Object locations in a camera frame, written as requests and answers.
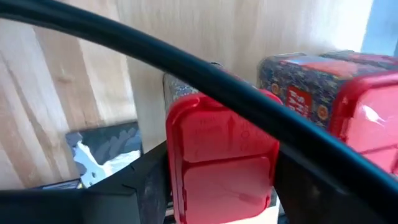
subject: red box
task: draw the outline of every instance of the red box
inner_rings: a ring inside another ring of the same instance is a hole
[[[266,209],[276,139],[202,93],[171,106],[166,130],[177,223],[226,223]]]
[[[301,53],[276,55],[259,66],[260,88],[386,172],[398,174],[398,70],[393,63],[372,66],[366,58],[357,63]]]

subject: red plastic lid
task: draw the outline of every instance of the red plastic lid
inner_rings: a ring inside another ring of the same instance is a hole
[[[330,132],[388,173],[398,154],[398,72],[357,77],[336,97]]]
[[[226,223],[266,209],[276,139],[201,93],[172,105],[166,130],[178,223]]]

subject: plywood panel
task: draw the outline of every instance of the plywood panel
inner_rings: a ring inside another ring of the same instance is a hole
[[[69,1],[117,19],[108,2]],[[4,19],[0,32],[0,189],[77,178],[64,135],[137,118],[126,56]]]
[[[254,83],[259,61],[360,50],[372,0],[118,0],[120,20]],[[162,72],[128,60],[145,150],[165,139]]]

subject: black cable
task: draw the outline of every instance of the black cable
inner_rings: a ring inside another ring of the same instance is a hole
[[[75,35],[173,74],[298,149],[383,217],[396,219],[398,184],[390,175],[324,130],[207,62],[138,30],[60,2],[0,0],[0,17]]]

